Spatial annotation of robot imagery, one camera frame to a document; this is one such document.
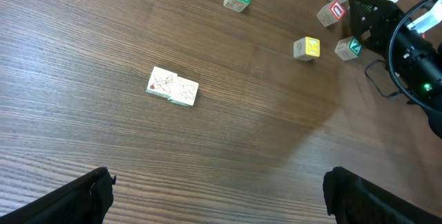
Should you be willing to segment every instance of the black cable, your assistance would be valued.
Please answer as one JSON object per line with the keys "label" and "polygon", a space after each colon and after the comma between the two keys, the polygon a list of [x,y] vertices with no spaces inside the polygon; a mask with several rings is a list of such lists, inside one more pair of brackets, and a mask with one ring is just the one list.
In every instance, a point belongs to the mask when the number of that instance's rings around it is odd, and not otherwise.
{"label": "black cable", "polygon": [[402,92],[405,96],[407,96],[411,101],[415,102],[416,104],[418,104],[420,107],[442,115],[442,111],[440,110],[436,110],[435,108],[433,108],[432,106],[430,106],[429,104],[425,103],[424,101],[418,99],[416,96],[412,95],[411,92],[409,92],[398,80],[395,72],[394,72],[394,67],[393,67],[393,45],[394,45],[394,41],[396,39],[396,36],[398,35],[399,29],[402,27],[402,25],[405,23],[405,21],[407,21],[407,19],[409,19],[411,17],[411,15],[413,15],[417,10],[419,10],[422,6],[426,5],[427,3],[434,1],[434,0],[422,0],[420,3],[416,4],[413,8],[411,8],[406,14],[405,16],[399,21],[398,26],[394,29],[392,38],[390,39],[390,43],[388,45],[388,73],[390,74],[390,77],[393,80],[393,83],[399,88],[399,91]]}
{"label": "black cable", "polygon": [[396,97],[397,95],[401,94],[400,91],[390,93],[389,95],[383,94],[382,91],[379,89],[379,87],[376,85],[376,83],[374,83],[374,80],[367,74],[367,70],[379,62],[386,64],[383,60],[378,59],[378,60],[372,62],[371,64],[368,64],[368,66],[365,68],[364,74],[373,83],[373,85],[376,87],[376,89],[382,95],[382,97],[386,97],[387,99],[391,99],[393,97]]}

